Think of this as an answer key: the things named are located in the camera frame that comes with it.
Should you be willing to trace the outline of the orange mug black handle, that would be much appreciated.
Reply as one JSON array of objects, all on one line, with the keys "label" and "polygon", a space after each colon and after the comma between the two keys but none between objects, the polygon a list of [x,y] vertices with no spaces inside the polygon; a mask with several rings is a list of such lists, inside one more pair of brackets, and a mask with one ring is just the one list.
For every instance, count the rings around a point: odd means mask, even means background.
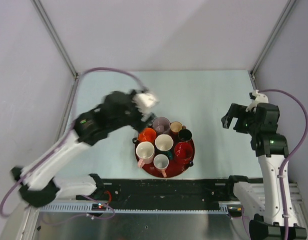
[{"label": "orange mug black handle", "polygon": [[157,133],[155,130],[153,130],[150,127],[145,128],[143,131],[141,131],[137,137],[132,139],[133,144],[136,144],[137,142],[150,142],[154,144],[157,137]]}]

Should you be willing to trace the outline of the large lilac mug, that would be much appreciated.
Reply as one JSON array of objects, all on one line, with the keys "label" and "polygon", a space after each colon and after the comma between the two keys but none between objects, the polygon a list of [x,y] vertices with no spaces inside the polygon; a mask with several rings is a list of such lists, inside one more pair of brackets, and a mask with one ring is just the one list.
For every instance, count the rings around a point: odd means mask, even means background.
[{"label": "large lilac mug", "polygon": [[169,134],[170,121],[165,117],[157,117],[152,123],[152,128],[156,131],[157,135]]}]

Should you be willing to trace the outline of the pink tall mug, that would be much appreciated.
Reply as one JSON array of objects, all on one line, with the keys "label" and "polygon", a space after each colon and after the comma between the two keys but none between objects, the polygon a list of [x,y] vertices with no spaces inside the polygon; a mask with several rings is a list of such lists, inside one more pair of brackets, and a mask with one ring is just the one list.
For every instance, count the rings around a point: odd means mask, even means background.
[{"label": "pink tall mug", "polygon": [[136,156],[139,158],[137,166],[142,168],[144,165],[151,164],[155,155],[154,145],[149,141],[141,142],[136,147]]}]

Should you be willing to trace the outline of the dark green mug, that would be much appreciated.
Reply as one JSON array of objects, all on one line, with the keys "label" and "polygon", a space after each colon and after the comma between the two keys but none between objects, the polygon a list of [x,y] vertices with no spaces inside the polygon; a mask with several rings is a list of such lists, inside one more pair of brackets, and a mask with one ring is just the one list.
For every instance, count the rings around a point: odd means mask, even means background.
[{"label": "dark green mug", "polygon": [[172,148],[174,141],[168,134],[161,134],[155,140],[155,147],[158,154],[163,154],[168,157],[169,160],[173,159]]}]

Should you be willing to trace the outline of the brown striped mug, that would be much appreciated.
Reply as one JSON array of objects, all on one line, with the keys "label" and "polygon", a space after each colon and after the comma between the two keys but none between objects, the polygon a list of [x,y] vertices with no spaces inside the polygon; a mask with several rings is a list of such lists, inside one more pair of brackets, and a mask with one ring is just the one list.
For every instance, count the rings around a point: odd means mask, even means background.
[{"label": "brown striped mug", "polygon": [[192,140],[192,132],[188,129],[181,129],[178,132],[178,138],[181,142],[189,142]]}]

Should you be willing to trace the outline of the small orange mug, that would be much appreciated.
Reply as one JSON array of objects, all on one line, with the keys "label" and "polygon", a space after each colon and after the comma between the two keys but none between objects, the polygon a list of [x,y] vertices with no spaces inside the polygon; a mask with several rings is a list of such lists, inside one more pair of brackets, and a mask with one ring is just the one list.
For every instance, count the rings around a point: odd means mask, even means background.
[{"label": "small orange mug", "polygon": [[177,135],[181,130],[186,129],[186,126],[178,121],[174,121],[170,123],[170,131],[172,134]]}]

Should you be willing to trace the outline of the salmon small mug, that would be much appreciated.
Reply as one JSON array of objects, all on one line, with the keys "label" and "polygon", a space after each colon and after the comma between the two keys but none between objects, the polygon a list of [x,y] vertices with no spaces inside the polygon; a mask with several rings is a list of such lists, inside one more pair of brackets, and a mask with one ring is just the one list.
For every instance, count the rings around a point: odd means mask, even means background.
[{"label": "salmon small mug", "polygon": [[169,166],[169,158],[164,154],[158,154],[153,160],[154,167],[162,173],[163,177],[166,178],[166,169]]}]

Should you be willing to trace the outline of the red mug black handle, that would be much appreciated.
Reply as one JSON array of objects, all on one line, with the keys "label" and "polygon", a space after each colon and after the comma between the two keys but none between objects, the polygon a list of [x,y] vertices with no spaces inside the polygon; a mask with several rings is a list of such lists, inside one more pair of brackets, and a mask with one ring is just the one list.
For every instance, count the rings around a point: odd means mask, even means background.
[{"label": "red mug black handle", "polygon": [[179,142],[174,147],[174,160],[180,165],[191,165],[193,156],[193,147],[188,142]]}]

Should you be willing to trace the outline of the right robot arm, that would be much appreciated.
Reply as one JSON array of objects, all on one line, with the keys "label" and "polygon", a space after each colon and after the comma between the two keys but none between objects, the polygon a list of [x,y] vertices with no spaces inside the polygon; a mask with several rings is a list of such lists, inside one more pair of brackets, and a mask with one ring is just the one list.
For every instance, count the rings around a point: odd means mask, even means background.
[{"label": "right robot arm", "polygon": [[304,240],[305,228],[299,226],[290,199],[287,176],[288,145],[285,136],[278,134],[279,108],[269,103],[247,106],[233,103],[222,117],[222,126],[228,129],[237,118],[234,130],[251,136],[261,168],[264,201],[261,201],[245,176],[232,176],[234,183],[225,187],[226,197],[239,200],[244,208],[242,215],[249,218],[251,239]]}]

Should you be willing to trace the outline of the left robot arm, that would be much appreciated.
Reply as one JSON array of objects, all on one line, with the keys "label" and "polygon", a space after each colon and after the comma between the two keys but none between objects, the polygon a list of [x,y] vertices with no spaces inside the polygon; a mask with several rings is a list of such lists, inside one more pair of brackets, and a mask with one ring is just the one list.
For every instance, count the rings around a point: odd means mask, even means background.
[{"label": "left robot arm", "polygon": [[115,130],[130,126],[141,132],[155,118],[150,110],[157,103],[157,98],[148,91],[114,91],[106,95],[102,103],[80,114],[65,136],[48,152],[29,166],[16,166],[11,170],[14,179],[21,185],[19,194],[22,200],[40,208],[55,199],[79,199],[80,196],[100,199],[105,188],[96,173],[75,179],[56,178],[56,173],[75,156],[106,139]]}]

